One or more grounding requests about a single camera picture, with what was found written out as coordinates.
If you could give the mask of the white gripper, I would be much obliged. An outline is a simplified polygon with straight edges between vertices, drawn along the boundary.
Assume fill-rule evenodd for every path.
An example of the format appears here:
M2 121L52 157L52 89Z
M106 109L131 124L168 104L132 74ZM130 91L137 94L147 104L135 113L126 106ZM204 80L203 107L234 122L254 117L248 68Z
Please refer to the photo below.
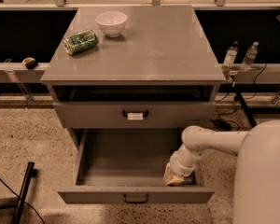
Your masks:
M166 164L163 181L167 186L177 186L194 171L195 165L206 158L209 150L193 150L182 145Z

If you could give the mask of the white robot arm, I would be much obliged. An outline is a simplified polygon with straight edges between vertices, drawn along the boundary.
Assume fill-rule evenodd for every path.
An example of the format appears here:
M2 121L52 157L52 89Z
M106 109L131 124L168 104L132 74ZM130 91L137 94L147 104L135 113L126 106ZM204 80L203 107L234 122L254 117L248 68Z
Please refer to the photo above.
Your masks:
M181 139L181 147L166 164L166 185L181 184L211 150L235 155L232 224L280 224L280 119L245 132L189 126Z

